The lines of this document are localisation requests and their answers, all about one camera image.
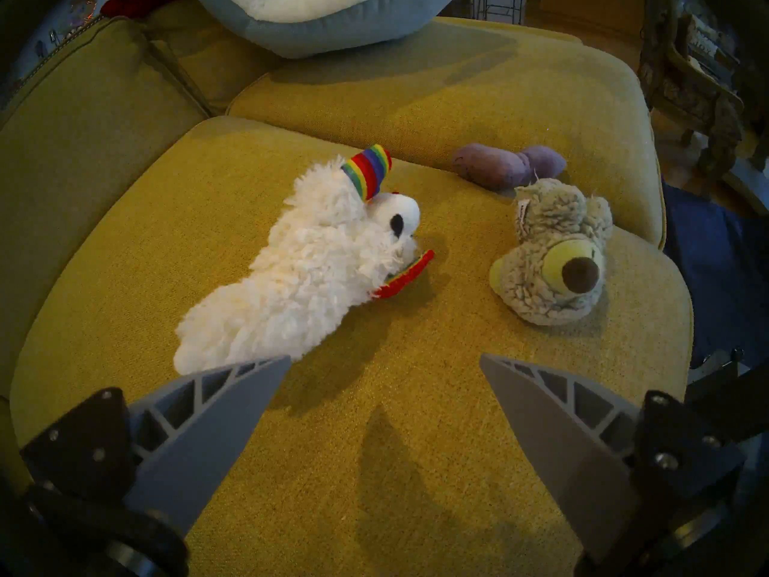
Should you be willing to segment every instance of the pet bed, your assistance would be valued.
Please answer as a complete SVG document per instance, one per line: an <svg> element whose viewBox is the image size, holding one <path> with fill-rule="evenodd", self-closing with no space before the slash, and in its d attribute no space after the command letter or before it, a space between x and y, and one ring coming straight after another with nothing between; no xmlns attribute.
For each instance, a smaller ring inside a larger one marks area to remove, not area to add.
<svg viewBox="0 0 769 577"><path fill-rule="evenodd" d="M450 1L200 0L235 34L290 59L404 37Z"/></svg>

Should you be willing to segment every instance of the yellow cushion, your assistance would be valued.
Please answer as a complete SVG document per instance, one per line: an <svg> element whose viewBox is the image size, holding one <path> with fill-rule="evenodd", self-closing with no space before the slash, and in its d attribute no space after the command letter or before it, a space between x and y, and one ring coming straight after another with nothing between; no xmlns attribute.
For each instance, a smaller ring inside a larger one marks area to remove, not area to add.
<svg viewBox="0 0 769 577"><path fill-rule="evenodd" d="M138 25L67 42L0 112L0 394L62 268L121 194L206 117Z"/></svg>
<svg viewBox="0 0 769 577"><path fill-rule="evenodd" d="M493 22L491 20L474 20L473 18L452 18L450 16L441 16L438 22L458 26L471 26L474 29L499 32L503 35L526 32L541 37L559 38L562 41L582 44L582 40L574 35L567 35L565 32L548 31L547 29L535 29L533 26L512 25L508 22Z"/></svg>
<svg viewBox="0 0 769 577"><path fill-rule="evenodd" d="M295 176L355 149L225 117L198 125L73 257L19 357L26 443L107 385L129 401L174 378L174 329L248 272ZM287 375L188 536L194 575L566 575L579 547L478 368L482 352L597 379L640 403L681 397L691 343L677 269L617 231L585 321L522 322L488 285L515 211L457 176L395 160L385 190L420 203L435 260L352 310Z"/></svg>
<svg viewBox="0 0 769 577"><path fill-rule="evenodd" d="M177 0L153 11L144 31L200 90L212 113L284 59L227 30L198 0Z"/></svg>
<svg viewBox="0 0 769 577"><path fill-rule="evenodd" d="M288 63L229 112L359 148L380 142L437 169L469 142L547 145L566 158L564 179L607 198L620 227L664 243L644 96L633 71L597 49L436 19L401 41Z"/></svg>

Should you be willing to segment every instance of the white plush llama toy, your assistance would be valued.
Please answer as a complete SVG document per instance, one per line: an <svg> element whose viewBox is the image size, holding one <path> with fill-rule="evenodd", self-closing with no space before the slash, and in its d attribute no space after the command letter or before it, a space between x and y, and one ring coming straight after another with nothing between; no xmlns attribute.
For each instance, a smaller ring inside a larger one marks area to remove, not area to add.
<svg viewBox="0 0 769 577"><path fill-rule="evenodd" d="M297 360L335 331L350 307L389 297L418 275L433 254L412 263L419 207L407 196L379 193L391 167L389 153L374 145L296 179L285 201L290 208L270 230L251 275L217 288L179 323L176 371Z"/></svg>

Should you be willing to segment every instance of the plush toy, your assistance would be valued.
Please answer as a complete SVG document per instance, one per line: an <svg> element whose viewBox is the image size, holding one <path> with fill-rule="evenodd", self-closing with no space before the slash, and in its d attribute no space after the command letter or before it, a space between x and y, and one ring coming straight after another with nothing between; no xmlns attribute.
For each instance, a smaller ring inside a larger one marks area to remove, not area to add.
<svg viewBox="0 0 769 577"><path fill-rule="evenodd" d="M547 146L510 152L471 144L454 153L454 170L460 177L494 191L520 188L538 178L555 178L564 169L566 159Z"/></svg>
<svg viewBox="0 0 769 577"><path fill-rule="evenodd" d="M250 359L299 359L330 335L347 311L389 297L432 258L417 258L419 206L380 193L392 167L375 145L345 161L315 165L270 230L251 275L195 305L176 329L180 374Z"/></svg>
<svg viewBox="0 0 769 577"><path fill-rule="evenodd" d="M491 288L522 319L563 325L582 319L604 286L611 210L557 179L516 191L518 247L497 260Z"/></svg>

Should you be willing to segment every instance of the gray plush bear toy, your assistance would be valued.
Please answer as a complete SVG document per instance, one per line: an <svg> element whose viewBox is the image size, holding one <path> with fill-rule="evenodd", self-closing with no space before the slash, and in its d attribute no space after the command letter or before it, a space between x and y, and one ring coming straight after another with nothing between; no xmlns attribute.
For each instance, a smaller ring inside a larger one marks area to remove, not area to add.
<svg viewBox="0 0 769 577"><path fill-rule="evenodd" d="M519 245L491 266L491 288L536 325L587 316L604 286L609 204L557 179L540 179L516 190L515 207Z"/></svg>

